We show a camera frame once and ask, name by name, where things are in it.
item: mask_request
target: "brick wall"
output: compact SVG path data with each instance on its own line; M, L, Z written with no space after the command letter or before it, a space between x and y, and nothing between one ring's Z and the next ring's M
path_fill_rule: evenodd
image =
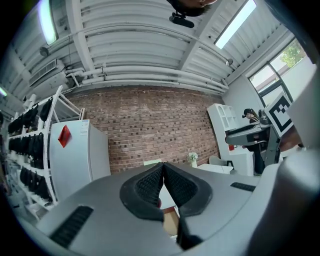
M199 155L198 165L218 155L207 107L221 98L169 87L126 86L82 92L69 97L85 108L85 118L108 134L112 173L143 165L143 161L188 163L188 152Z

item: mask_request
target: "ceiling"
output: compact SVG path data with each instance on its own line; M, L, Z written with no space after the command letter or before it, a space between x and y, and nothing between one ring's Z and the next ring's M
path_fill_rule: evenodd
M174 11L166 0L53 0L58 40L48 46L37 9L21 24L0 66L2 111L18 111L32 93L30 77L54 59L73 69L92 71L111 66L154 66L209 78L225 84L281 24L263 0L221 50L214 44L245 0L218 0L208 13L188 17L194 28L169 21ZM48 57L40 55L46 47ZM233 64L226 65L232 58Z

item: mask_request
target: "tree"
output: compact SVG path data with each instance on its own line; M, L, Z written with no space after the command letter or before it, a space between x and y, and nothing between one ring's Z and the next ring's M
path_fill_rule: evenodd
M292 68L306 56L305 51L297 40L290 44L284 51L280 60Z

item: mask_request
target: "air conditioner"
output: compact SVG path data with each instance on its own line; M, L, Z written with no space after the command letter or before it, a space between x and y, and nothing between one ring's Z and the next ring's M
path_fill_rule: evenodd
M41 99L55 94L61 85L63 90L66 90L72 88L75 85L75 81L71 77L66 77L65 65L60 59L54 59L49 62L29 80L32 93Z

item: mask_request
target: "white table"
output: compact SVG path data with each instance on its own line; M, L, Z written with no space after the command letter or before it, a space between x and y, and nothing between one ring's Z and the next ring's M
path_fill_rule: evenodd
M221 165L214 165L214 164L207 164L204 163L197 167L198 169L214 172L214 173L220 173L220 174L230 174L230 171L234 168L232 166L221 166Z

